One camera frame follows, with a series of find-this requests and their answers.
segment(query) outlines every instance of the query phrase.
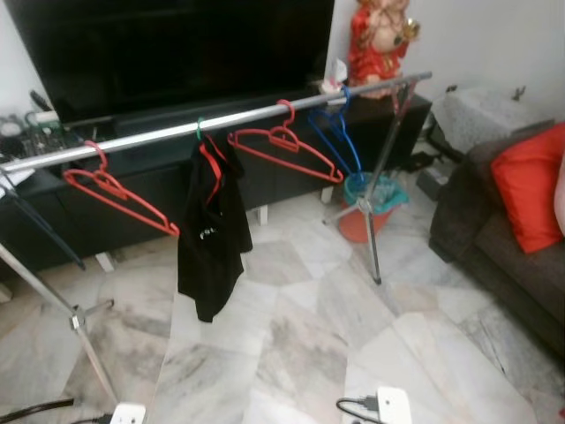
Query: pillow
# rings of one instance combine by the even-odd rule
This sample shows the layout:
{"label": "pillow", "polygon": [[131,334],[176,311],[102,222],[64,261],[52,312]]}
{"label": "pillow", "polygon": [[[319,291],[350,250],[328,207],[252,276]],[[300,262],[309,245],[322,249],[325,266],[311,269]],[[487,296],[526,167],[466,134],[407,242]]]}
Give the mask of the pillow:
{"label": "pillow", "polygon": [[515,145],[491,164],[520,247],[537,252],[563,240],[554,208],[565,123]]}
{"label": "pillow", "polygon": [[561,231],[565,234],[565,155],[563,155],[561,171],[555,189],[555,216]]}

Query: bucket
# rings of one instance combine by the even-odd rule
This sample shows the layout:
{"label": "bucket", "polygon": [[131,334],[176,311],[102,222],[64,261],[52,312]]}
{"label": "bucket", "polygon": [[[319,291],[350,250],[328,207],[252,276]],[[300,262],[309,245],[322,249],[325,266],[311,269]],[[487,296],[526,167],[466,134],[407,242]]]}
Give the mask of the bucket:
{"label": "bucket", "polygon": [[[345,179],[343,191],[343,208],[357,203],[357,199],[365,193],[371,174],[364,172],[353,174]],[[404,203],[408,203],[408,194],[400,185],[385,176],[379,177],[379,182],[373,191],[373,226],[375,234],[387,223],[394,210]],[[365,216],[360,210],[355,210],[339,221],[339,231],[353,243],[366,243],[368,241]]]}

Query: red bucket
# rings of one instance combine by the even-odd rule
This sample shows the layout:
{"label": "red bucket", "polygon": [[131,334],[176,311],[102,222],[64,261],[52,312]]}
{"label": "red bucket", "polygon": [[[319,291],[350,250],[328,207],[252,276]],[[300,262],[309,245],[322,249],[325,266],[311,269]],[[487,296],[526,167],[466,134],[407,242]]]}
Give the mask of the red bucket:
{"label": "red bucket", "polygon": [[[343,208],[347,207],[347,203],[344,202]],[[392,208],[389,212],[373,216],[375,235],[382,227],[385,226],[385,223],[387,223],[388,218],[395,209],[396,208]],[[367,226],[365,224],[365,216],[358,209],[339,220],[339,231],[346,239],[353,243],[366,243],[369,240],[367,235]]]}

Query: blue hanger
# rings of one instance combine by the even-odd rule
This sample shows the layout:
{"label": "blue hanger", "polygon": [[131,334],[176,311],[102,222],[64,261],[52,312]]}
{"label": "blue hanger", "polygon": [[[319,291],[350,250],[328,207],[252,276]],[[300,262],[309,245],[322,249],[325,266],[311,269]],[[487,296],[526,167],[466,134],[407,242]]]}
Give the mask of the blue hanger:
{"label": "blue hanger", "polygon": [[355,173],[360,175],[361,179],[363,180],[364,178],[363,178],[363,173],[362,173],[362,168],[361,168],[361,161],[359,161],[359,155],[357,153],[357,150],[355,149],[355,146],[353,145],[353,142],[351,141],[351,138],[350,138],[349,134],[347,133],[347,125],[345,124],[345,117],[343,117],[343,113],[345,113],[347,111],[347,109],[350,107],[351,93],[350,93],[350,90],[346,86],[343,86],[342,90],[345,93],[346,101],[345,101],[345,104],[337,112],[328,113],[327,111],[322,110],[322,109],[313,110],[308,115],[308,122],[310,123],[310,125],[312,126],[314,131],[316,133],[318,133],[320,138],[326,143],[326,145],[332,151],[332,153],[337,158],[339,163],[347,171],[347,173],[351,175],[354,172],[351,170],[350,166],[343,160],[342,156],[337,152],[337,150],[335,149],[332,142],[330,140],[328,140],[328,137],[326,137],[326,134],[324,134],[324,132],[316,124],[315,118],[322,117],[322,118],[325,118],[328,121],[329,129],[334,134],[334,136],[340,142],[342,142],[342,143],[347,142],[347,144],[349,145],[351,153],[355,157],[355,162],[356,162],[356,165],[357,165],[357,172],[355,172]]}

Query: red hanger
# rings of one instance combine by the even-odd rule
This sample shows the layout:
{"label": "red hanger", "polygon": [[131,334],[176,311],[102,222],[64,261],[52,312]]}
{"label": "red hanger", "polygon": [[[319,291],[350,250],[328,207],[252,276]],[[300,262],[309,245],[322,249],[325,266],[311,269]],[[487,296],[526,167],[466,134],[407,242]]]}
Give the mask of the red hanger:
{"label": "red hanger", "polygon": [[[274,128],[271,128],[270,130],[249,129],[249,130],[239,130],[234,133],[231,133],[228,135],[228,142],[230,143],[230,145],[233,146],[234,148],[239,148],[247,153],[251,153],[252,155],[262,157],[263,159],[267,159],[268,161],[278,163],[279,165],[285,166],[287,168],[304,172],[304,174],[312,175],[313,177],[322,178],[332,183],[343,182],[343,174],[340,170],[338,170],[335,167],[335,164],[333,162],[327,159],[322,153],[320,153],[312,146],[309,146],[308,144],[300,141],[298,139],[298,136],[288,128],[288,126],[294,122],[294,117],[295,117],[295,110],[292,107],[292,104],[286,100],[279,100],[277,103],[285,104],[286,106],[289,107],[290,119],[284,121],[282,126],[276,126]],[[244,146],[243,144],[240,144],[239,136],[249,135],[249,134],[265,135],[268,137],[268,140],[271,144],[274,144],[279,148],[284,148],[286,150],[289,150],[290,152],[293,153],[298,153],[300,149],[307,150],[308,152],[318,156],[323,162],[328,164],[329,173],[324,174],[323,172],[319,172],[317,170],[311,170],[309,168],[306,168],[301,165],[297,165],[292,162],[286,162],[282,159],[279,159],[278,157],[267,155],[266,153],[255,150],[254,148],[250,148],[248,146]]]}
{"label": "red hanger", "polygon": [[[209,135],[205,135],[205,137],[210,141],[210,143],[212,144],[212,146],[214,147],[215,152],[224,160],[227,162],[225,156],[222,154],[222,152],[218,149],[218,147],[215,145],[214,141],[212,140],[212,138]],[[212,192],[210,193],[210,195],[208,196],[207,200],[206,200],[206,204],[208,204],[212,198],[215,196],[216,193],[218,193],[218,190],[220,190],[220,185],[222,183],[222,169],[220,168],[220,165],[218,164],[218,162],[214,159],[214,157],[212,155],[210,155],[210,153],[207,151],[206,146],[204,145],[204,143],[200,143],[200,152],[201,154],[208,160],[208,162],[210,163],[210,167],[212,168],[212,171],[214,172],[215,175],[215,184],[214,184],[214,188],[212,189]]]}
{"label": "red hanger", "polygon": [[[137,194],[125,189],[120,183],[116,181],[114,177],[112,177],[106,171],[106,169],[108,168],[108,160],[106,159],[104,152],[98,147],[96,143],[92,141],[85,141],[85,145],[90,146],[91,148],[95,148],[98,152],[101,160],[100,168],[98,170],[95,170],[94,172],[89,172],[87,170],[66,170],[63,175],[67,183],[85,192],[86,194],[95,197],[99,201],[103,201],[104,203],[110,205],[112,208],[121,210],[129,216],[133,216],[134,218],[139,219],[141,222],[155,227],[157,230],[164,231],[172,236],[180,235],[180,230],[178,229],[178,227],[175,224],[170,223],[169,219],[167,219],[164,214],[162,214],[157,208],[149,204],[147,201],[141,199]],[[141,206],[149,209],[149,211],[155,214],[162,222],[153,221],[146,216],[140,215],[137,212],[134,212],[118,203],[115,203],[111,199],[108,199],[79,183],[75,179],[76,176],[91,178],[102,190],[116,196],[118,199],[121,199],[123,201],[132,200],[139,203]]]}

